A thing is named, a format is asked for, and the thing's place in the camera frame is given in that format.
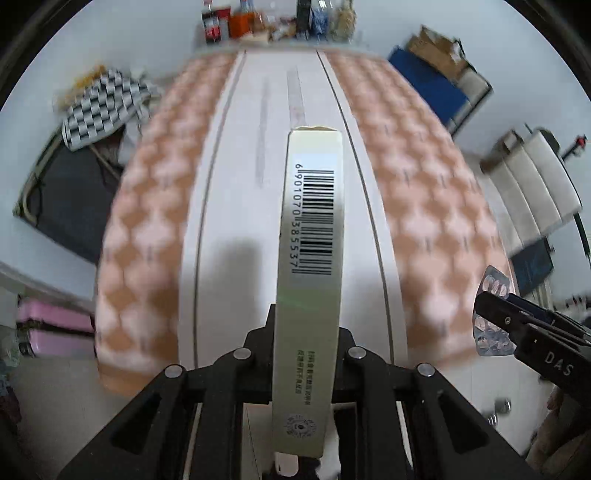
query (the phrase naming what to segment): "barcode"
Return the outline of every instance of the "barcode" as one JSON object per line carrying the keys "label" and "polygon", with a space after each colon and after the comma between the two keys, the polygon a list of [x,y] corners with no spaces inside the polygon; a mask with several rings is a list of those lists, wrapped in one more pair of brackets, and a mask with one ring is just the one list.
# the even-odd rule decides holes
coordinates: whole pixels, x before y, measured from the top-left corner
{"label": "barcode", "polygon": [[298,170],[302,175],[300,251],[292,273],[331,275],[335,221],[334,170]]}

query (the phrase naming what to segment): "circular stamp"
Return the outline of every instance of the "circular stamp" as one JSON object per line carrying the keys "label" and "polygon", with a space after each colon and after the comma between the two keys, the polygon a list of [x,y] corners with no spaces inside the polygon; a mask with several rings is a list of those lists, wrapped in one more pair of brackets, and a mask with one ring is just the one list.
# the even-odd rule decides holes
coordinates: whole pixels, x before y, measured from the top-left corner
{"label": "circular stamp", "polygon": [[286,434],[296,438],[312,437],[316,433],[316,422],[298,413],[290,414],[283,427]]}

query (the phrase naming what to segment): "cardboard box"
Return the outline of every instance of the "cardboard box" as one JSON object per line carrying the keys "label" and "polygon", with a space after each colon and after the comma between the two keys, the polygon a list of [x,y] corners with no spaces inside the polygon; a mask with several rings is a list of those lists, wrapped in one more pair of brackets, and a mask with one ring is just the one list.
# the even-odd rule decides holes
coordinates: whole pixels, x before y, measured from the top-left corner
{"label": "cardboard box", "polygon": [[272,388],[276,452],[320,458],[339,340],[343,140],[324,127],[290,134],[279,240]]}
{"label": "cardboard box", "polygon": [[456,43],[423,26],[419,36],[414,35],[407,50],[426,61],[450,81],[455,81],[468,62],[455,51]]}

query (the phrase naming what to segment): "white wall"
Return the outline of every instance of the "white wall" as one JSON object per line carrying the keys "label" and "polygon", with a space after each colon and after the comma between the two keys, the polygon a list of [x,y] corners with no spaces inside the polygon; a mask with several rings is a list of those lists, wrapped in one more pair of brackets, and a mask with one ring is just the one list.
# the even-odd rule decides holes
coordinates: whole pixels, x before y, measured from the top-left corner
{"label": "white wall", "polygon": [[98,63],[177,71],[194,51],[197,0],[95,0],[42,49],[0,112],[0,271],[17,272],[68,296],[93,297],[95,267],[12,216],[32,165],[60,125],[52,98]]}
{"label": "white wall", "polygon": [[[255,0],[255,6],[271,2]],[[295,2],[275,0],[276,9],[288,13],[293,8],[293,13]],[[495,89],[458,136],[462,149],[484,154],[521,122],[549,128],[564,147],[576,134],[591,134],[591,106],[583,89],[552,46],[504,0],[356,0],[353,6],[358,36],[384,56],[394,45],[403,45],[421,23],[462,39],[468,59]],[[59,125],[51,98],[97,63],[144,67],[153,77],[177,71],[200,44],[201,8],[200,0],[93,0],[31,63],[0,112],[0,265],[65,293],[91,298],[94,267],[11,214],[32,164]],[[585,159],[573,160],[569,169],[591,210],[591,191],[584,190],[585,176],[580,174],[587,172]],[[591,232],[591,214],[583,219]],[[566,290],[591,290],[586,270],[561,266],[581,263],[572,255],[580,249],[568,233],[572,227],[552,236],[555,278],[567,285]]]}
{"label": "white wall", "polygon": [[[389,55],[428,25],[462,40],[468,60],[492,84],[494,94],[456,138],[462,150],[486,154],[510,127],[544,126],[560,145],[578,134],[591,138],[591,102],[548,41],[504,0],[358,0],[358,35],[371,50]],[[581,196],[591,236],[591,154],[567,169]],[[591,270],[574,222],[550,236],[556,249],[551,278],[556,298],[591,291]]]}

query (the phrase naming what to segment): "pink suitcase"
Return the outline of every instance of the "pink suitcase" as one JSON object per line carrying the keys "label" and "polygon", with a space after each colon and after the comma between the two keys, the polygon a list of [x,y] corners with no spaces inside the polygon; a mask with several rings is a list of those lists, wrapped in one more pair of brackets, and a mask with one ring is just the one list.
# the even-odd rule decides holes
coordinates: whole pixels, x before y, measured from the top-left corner
{"label": "pink suitcase", "polygon": [[23,355],[36,358],[66,357],[94,358],[95,341],[92,337],[65,335],[45,330],[20,332],[19,350]]}
{"label": "pink suitcase", "polygon": [[56,327],[94,333],[90,315],[57,307],[39,300],[24,300],[18,307],[18,322],[29,320],[50,323]]}
{"label": "pink suitcase", "polygon": [[19,349],[40,358],[94,358],[92,318],[39,300],[24,300],[18,308]]}

